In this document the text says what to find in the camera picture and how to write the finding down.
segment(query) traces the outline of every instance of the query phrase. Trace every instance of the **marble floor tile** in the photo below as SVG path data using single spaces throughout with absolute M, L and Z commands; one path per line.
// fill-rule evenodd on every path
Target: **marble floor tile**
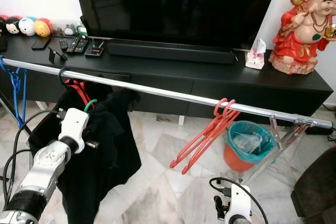
M 293 187 L 281 182 L 268 172 L 260 174 L 250 185 L 251 194 L 264 209 L 269 223 L 294 224 L 303 223 L 298 217 L 290 198 Z M 258 216 L 258 207 L 251 202 L 252 212 Z
M 166 168 L 150 153 L 139 151 L 141 159 L 140 171 L 149 180 L 153 181 L 163 174 Z
M 210 178 L 195 178 L 179 198 L 185 224 L 223 224 L 217 220 L 214 204 L 219 192 L 210 187 Z
M 178 153 L 186 146 L 188 142 L 173 136 L 162 134 L 160 139 L 153 150 L 153 156 L 165 167 L 169 169 L 170 163 L 176 159 Z M 173 170 L 181 172 L 189 158 L 186 157 L 178 165 L 176 165 Z
M 110 190 L 100 202 L 99 211 L 94 219 L 95 223 L 110 224 L 117 220 L 130 207 L 117 190 Z
M 156 179 L 122 214 L 115 224 L 184 224 L 184 220 L 165 175 Z
M 35 102 L 27 103 L 27 118 L 39 111 Z M 230 171 L 223 159 L 226 132 L 200 157 L 186 175 L 181 171 L 188 158 L 170 169 L 170 162 L 179 151 L 203 130 L 211 119 L 186 117 L 184 126 L 177 125 L 176 115 L 131 112 L 133 135 L 139 149 L 142 166 L 125 185 L 111 190 L 100 204 L 95 223 L 222 223 L 217 220 L 213 197 L 217 192 L 208 181 L 214 176 Z M 317 111 L 316 117 L 335 122 L 329 111 Z M 33 129 L 43 115 L 29 124 Z M 0 170 L 10 156 L 17 124 L 0 108 Z M 26 148 L 27 136 L 20 136 L 18 149 Z M 325 136 L 303 135 L 295 141 L 274 164 L 270 165 L 251 184 L 251 193 L 264 208 L 269 223 L 303 223 L 297 217 L 290 194 L 302 172 L 325 150 L 334 146 Z M 14 189 L 28 171 L 28 153 L 17 158 Z M 0 208 L 3 207 L 0 187 Z M 253 224 L 263 223 L 257 207 L 251 203 Z M 61 204 L 61 194 L 56 191 L 40 223 L 64 224 L 67 216 Z
M 46 224 L 65 224 L 68 223 L 68 217 L 65 213 L 62 202 L 58 203 L 56 207 L 53 209 L 53 212 L 48 214 L 44 218 Z
M 166 170 L 165 175 L 177 199 L 182 195 L 182 193 L 189 186 L 189 184 L 195 179 L 188 174 L 182 175 L 181 173 L 175 172 L 170 169 Z
M 118 185 L 114 189 L 120 195 L 122 195 L 123 199 L 130 205 L 150 185 L 151 182 L 146 178 L 143 171 L 140 169 L 132 177 L 128 179 L 125 185 Z
M 334 146 L 335 143 L 329 142 L 326 136 L 304 134 L 289 164 L 303 173 L 323 152 Z

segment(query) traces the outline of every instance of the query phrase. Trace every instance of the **clothes rack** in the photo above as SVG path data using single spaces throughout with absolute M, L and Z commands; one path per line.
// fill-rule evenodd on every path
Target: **clothes rack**
M 38 72 L 53 74 L 53 75 L 60 74 L 60 69 L 58 68 L 52 68 L 52 67 L 22 62 L 22 61 L 10 60 L 6 58 L 3 59 L 3 62 L 4 64 L 10 65 L 13 67 L 20 67 L 20 68 L 25 68 L 29 70 L 38 71 Z M 138 84 L 123 82 L 123 81 L 106 79 L 103 77 L 91 76 L 88 74 L 78 73 L 78 72 L 69 71 L 69 70 L 62 71 L 61 76 L 68 77 L 68 78 L 87 80 L 87 81 L 97 82 L 101 84 L 107 84 L 110 86 L 118 86 L 118 87 L 127 88 L 131 90 L 139 91 L 139 92 L 159 95 L 163 97 L 168 97 L 168 98 L 178 99 L 178 100 L 183 100 L 183 101 L 188 101 L 188 102 L 199 103 L 203 105 L 210 105 L 213 107 L 216 106 L 219 102 L 219 100 L 216 100 L 216 99 L 210 99 L 210 98 L 199 97 L 199 96 L 195 96 L 191 94 L 178 93 L 174 91 L 152 88 L 152 87 L 142 86 Z M 226 105 L 228 105 L 228 102 L 224 102 L 221 105 L 221 107 L 223 108 Z M 316 118 L 312 118 L 309 116 L 262 109 L 262 108 L 257 108 L 257 107 L 238 104 L 238 103 L 232 104 L 230 106 L 230 109 L 237 110 L 237 111 L 244 112 L 244 113 L 266 116 L 270 118 L 271 126 L 273 129 L 273 134 L 277 142 L 277 147 L 275 147 L 258 165 L 255 165 L 253 169 L 254 171 L 252 174 L 248 175 L 247 178 L 243 179 L 244 184 L 246 184 L 247 181 L 251 181 L 252 178 L 255 178 L 258 174 L 260 174 L 262 170 L 264 170 L 270 163 L 272 163 L 276 159 L 276 157 L 278 157 L 298 136 L 300 136 L 300 134 L 302 134 L 306 130 L 306 128 L 310 126 L 317 126 L 317 127 L 322 127 L 325 129 L 331 129 L 333 127 L 333 124 L 330 121 L 316 119 Z M 289 121 L 294 124 L 293 128 L 283 138 L 279 137 L 276 119 Z

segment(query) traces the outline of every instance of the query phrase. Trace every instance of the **smartphone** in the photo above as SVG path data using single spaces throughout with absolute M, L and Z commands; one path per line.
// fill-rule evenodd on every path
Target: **smartphone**
M 32 50 L 43 50 L 46 48 L 47 44 L 51 40 L 51 37 L 38 37 L 37 40 L 32 45 Z

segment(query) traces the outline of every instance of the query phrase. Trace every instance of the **black clothing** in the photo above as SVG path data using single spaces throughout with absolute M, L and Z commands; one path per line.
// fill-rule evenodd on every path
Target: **black clothing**
M 85 91 L 98 103 L 88 112 L 90 119 L 83 138 L 98 142 L 99 147 L 86 146 L 73 155 L 58 179 L 70 224 L 92 224 L 107 192 L 125 184 L 141 166 L 127 115 L 129 103 L 138 95 L 129 90 L 108 94 L 109 86 L 90 82 L 85 83 Z M 58 108 L 83 110 L 84 103 L 76 90 L 69 89 L 57 103 L 55 109 Z M 54 114 L 45 117 L 29 138 L 33 154 L 58 139 L 60 130 Z

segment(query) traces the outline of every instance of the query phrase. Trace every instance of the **tissue box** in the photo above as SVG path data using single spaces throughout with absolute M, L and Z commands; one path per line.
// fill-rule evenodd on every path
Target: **tissue box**
M 264 54 L 254 54 L 253 51 L 245 53 L 245 66 L 248 68 L 262 69 L 264 66 Z

